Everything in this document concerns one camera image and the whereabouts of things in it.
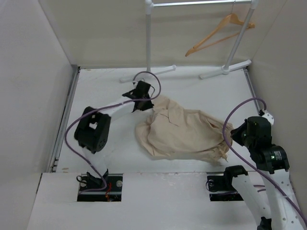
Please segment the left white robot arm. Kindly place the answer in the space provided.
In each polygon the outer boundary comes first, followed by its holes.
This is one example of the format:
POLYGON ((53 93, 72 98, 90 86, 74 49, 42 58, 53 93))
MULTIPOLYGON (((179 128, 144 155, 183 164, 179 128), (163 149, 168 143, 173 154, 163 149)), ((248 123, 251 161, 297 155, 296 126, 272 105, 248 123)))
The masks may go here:
POLYGON ((81 183, 86 184, 86 187, 82 189, 80 193, 88 191, 103 191, 106 189, 108 170, 105 170, 104 173, 99 172, 89 159, 81 153, 78 153, 78 151, 69 145, 67 134, 70 129, 74 125, 77 126, 73 137, 77 141, 79 147, 83 150, 87 150, 91 154, 100 152, 108 141, 112 122, 135 111, 146 111, 153 108, 154 104, 152 103, 152 100, 156 97, 150 94, 150 89, 154 89, 154 86, 140 80, 132 90, 123 93, 113 103, 100 108, 94 108, 91 106, 86 107, 81 117, 77 118, 67 128, 64 138, 66 146, 78 157, 84 160, 96 173, 95 176, 92 176, 88 172, 88 181, 80 181, 81 183))

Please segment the beige trousers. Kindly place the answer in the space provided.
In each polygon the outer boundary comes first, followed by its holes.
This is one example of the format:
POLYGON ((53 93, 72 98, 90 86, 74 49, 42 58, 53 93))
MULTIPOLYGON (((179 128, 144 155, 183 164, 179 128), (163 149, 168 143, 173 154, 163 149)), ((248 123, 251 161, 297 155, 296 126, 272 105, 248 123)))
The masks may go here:
POLYGON ((153 112, 135 127, 135 136, 154 160, 227 160, 233 141, 231 123, 201 110, 186 109, 166 96, 154 101, 153 112))

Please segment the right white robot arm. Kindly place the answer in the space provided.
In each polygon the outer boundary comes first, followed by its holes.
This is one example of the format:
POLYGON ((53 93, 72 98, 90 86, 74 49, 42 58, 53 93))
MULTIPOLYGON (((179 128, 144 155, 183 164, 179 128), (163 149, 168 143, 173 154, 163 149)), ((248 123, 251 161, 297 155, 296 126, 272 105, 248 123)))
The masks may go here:
POLYGON ((289 162, 285 150, 272 143, 271 123, 265 117, 252 116, 231 131, 231 138, 248 149, 262 177, 266 203, 242 165, 227 167, 223 175, 208 176, 206 187, 218 201, 242 198, 259 230, 302 230, 294 208, 289 162))

